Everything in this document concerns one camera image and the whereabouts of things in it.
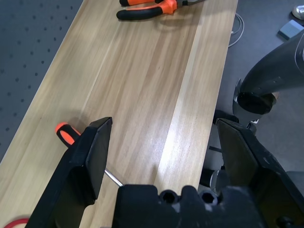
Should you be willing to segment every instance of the wooden table surface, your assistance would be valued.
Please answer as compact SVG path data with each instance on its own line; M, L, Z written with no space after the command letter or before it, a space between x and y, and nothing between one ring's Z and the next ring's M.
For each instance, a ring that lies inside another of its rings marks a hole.
M159 193L198 187L237 0L119 22L118 0L85 0L0 165L0 227L30 215L66 148L55 126L113 117L108 169ZM107 177L81 227L110 227Z

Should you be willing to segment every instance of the bolt hole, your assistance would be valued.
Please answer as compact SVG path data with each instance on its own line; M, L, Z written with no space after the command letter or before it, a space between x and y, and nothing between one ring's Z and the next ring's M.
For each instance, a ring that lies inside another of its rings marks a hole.
M201 196L202 200L207 204L217 204L217 198L209 192L204 192Z
M166 192L164 196L162 197L163 201L166 203L172 204L175 200L174 195L171 192Z

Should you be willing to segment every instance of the orange pliers handle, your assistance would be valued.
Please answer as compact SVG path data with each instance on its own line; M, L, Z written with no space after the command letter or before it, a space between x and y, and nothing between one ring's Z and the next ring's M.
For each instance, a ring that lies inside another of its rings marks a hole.
M177 9L176 0L120 0L122 6L133 6L147 2L156 2L156 5L135 9L121 10L116 16L119 20L144 20L164 13L172 14Z

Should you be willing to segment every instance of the gray floor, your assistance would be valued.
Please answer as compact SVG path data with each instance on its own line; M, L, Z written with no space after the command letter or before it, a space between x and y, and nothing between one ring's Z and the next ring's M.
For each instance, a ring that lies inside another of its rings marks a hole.
M0 162L82 0L0 0Z
M302 0L239 0L237 12L245 21L241 40L229 48L217 109L232 113L232 96L236 82L267 53L284 42L278 30L290 19L295 5ZM280 93L273 110L263 116L258 125L258 140L278 159L286 171L304 171L304 88ZM219 147L216 127L213 126L209 144ZM205 168L219 168L221 154L207 151Z

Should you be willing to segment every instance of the cable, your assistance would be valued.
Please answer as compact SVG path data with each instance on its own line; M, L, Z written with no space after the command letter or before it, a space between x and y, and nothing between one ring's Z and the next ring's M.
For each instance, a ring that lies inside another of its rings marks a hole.
M23 218L23 219L20 218L20 219L17 219L15 221L10 222L4 228L13 228L13 227L15 227L17 225L20 225L20 224L27 224L28 221L29 221L28 218Z
M240 18L239 18L238 16L237 16L237 20L238 20L238 22L239 22L239 27L238 27L238 29L237 29L235 32L234 32L234 31L231 32L232 35L238 33L239 30L240 30L241 27L242 27L242 22L241 22L241 20L240 20Z
M228 48L235 45L242 37L243 33L244 33L244 29L245 29L245 23L244 23L244 20L242 19L242 17L236 13L236 17L242 22L243 24L243 28L242 28L242 32L241 32L241 35L239 35L239 37L237 38L236 41L234 41L232 44L229 44Z

